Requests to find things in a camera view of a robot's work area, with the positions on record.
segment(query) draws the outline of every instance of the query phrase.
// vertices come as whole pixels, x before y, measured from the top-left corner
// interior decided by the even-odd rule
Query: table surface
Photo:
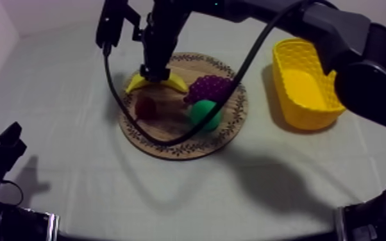
[[[264,24],[192,15],[178,52],[214,56],[237,70]],[[166,162],[135,149],[116,121],[96,22],[22,39],[0,73],[0,133],[23,127],[26,154],[6,176],[23,206],[57,213],[72,235],[114,240],[275,240],[331,230],[338,206],[386,186],[386,128],[346,111],[320,133],[282,121],[272,83],[274,30],[243,84],[249,114],[222,151]],[[110,57],[120,86],[142,62],[125,24]],[[15,201],[15,189],[0,200]]]

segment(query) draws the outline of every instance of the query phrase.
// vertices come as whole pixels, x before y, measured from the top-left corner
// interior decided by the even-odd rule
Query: yellow plastic basket
[[[335,95],[335,72],[325,76],[314,46],[299,38],[278,42],[273,74],[287,123],[305,130],[332,124],[345,107]]]

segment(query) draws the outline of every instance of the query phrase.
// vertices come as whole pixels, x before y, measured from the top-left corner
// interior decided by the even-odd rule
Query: round wooden board
[[[235,72],[223,62],[198,53],[175,53],[168,68],[181,76],[187,85],[193,84],[198,77],[205,75],[231,79],[235,76]],[[157,103],[158,120],[137,121],[139,126],[152,137],[159,140],[172,140],[192,128],[189,121],[189,107],[183,101],[185,94],[161,85],[151,85],[126,94],[124,90],[130,81],[131,78],[124,83],[121,97],[132,117],[136,117],[135,103],[138,96],[151,97]],[[197,134],[184,143],[170,147],[154,145],[148,141],[128,122],[122,113],[119,116],[119,124],[127,139],[143,152],[166,160],[191,160],[211,154],[229,143],[241,129],[247,116],[247,110],[246,90],[241,84],[224,105],[222,122],[217,129],[213,132]]]

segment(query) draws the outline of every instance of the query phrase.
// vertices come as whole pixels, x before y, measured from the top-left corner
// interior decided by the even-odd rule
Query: green toy fruit
[[[192,109],[190,110],[190,121],[193,123],[193,125],[199,124],[201,120],[203,120],[208,113],[211,112],[212,108],[216,105],[213,101],[198,101],[196,104],[193,104]],[[204,131],[213,131],[215,130],[221,122],[221,110],[217,112],[217,115],[214,116],[208,122],[208,124],[205,125],[203,128]]]

